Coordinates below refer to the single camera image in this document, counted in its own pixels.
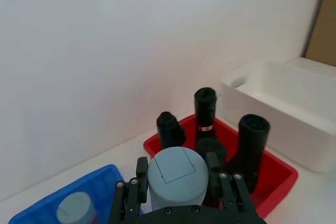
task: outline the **red plastic bin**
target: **red plastic bin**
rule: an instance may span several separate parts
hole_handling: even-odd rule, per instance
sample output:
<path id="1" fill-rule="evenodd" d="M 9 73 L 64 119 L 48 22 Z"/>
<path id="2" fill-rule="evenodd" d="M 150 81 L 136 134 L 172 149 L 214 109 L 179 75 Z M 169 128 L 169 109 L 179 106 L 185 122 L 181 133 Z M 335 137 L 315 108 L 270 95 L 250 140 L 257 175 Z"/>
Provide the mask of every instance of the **red plastic bin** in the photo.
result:
<path id="1" fill-rule="evenodd" d="M 195 115 L 180 121 L 185 130 L 186 142 L 184 147 L 195 149 Z M 215 129 L 218 140 L 228 151 L 227 161 L 237 152 L 238 133 L 225 123 L 215 119 Z M 159 136 L 156 134 L 147 139 L 143 147 L 153 157 L 161 150 Z M 251 195 L 257 212 L 263 219 L 286 197 L 295 181 L 298 172 L 268 151 L 264 152 L 261 161 L 259 183 Z"/>

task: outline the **blue tray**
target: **blue tray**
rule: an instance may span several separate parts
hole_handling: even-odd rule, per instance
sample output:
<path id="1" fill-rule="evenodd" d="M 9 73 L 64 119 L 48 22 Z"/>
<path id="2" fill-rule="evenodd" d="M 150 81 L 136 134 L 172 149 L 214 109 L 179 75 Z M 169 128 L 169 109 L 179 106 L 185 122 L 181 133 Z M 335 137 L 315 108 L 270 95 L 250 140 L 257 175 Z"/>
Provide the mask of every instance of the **blue tray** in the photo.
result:
<path id="1" fill-rule="evenodd" d="M 116 182 L 123 180 L 114 165 L 107 165 L 72 182 L 14 216 L 8 224 L 60 224 L 59 204 L 70 194 L 87 193 L 98 212 L 99 224 L 108 222 Z"/>

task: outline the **white storage bin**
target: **white storage bin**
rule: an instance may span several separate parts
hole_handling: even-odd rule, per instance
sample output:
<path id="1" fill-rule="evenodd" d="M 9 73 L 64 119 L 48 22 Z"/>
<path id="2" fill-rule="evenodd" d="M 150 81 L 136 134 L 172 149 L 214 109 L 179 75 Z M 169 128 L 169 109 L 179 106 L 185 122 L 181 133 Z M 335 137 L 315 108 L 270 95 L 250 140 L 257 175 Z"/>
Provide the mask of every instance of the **white storage bin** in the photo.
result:
<path id="1" fill-rule="evenodd" d="M 221 114 L 233 124 L 248 113 L 271 124 L 268 145 L 316 172 L 336 163 L 336 79 L 261 61 L 222 78 Z"/>

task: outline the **gray lid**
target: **gray lid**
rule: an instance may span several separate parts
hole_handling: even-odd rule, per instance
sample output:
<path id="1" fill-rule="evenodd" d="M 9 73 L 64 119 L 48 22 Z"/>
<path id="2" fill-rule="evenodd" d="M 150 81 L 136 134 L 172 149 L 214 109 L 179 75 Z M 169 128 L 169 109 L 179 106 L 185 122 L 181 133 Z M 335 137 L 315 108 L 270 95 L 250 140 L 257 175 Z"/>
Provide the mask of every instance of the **gray lid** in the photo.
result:
<path id="1" fill-rule="evenodd" d="M 208 176 L 204 160 L 195 151 L 184 147 L 164 149 L 148 167 L 151 198 L 158 207 L 200 205 Z"/>
<path id="2" fill-rule="evenodd" d="M 61 224 L 88 224 L 96 215 L 89 195 L 82 192 L 66 197 L 57 209 L 57 219 Z"/>

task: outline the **brown cardboard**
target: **brown cardboard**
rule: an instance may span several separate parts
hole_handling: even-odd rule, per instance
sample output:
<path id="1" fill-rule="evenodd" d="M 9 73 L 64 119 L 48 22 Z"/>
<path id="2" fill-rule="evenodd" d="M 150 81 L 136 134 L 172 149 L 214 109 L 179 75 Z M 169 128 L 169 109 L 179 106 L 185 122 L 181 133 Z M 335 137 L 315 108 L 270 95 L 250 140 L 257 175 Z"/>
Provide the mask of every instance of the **brown cardboard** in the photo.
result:
<path id="1" fill-rule="evenodd" d="M 306 58 L 336 67 L 336 0 L 322 0 Z"/>

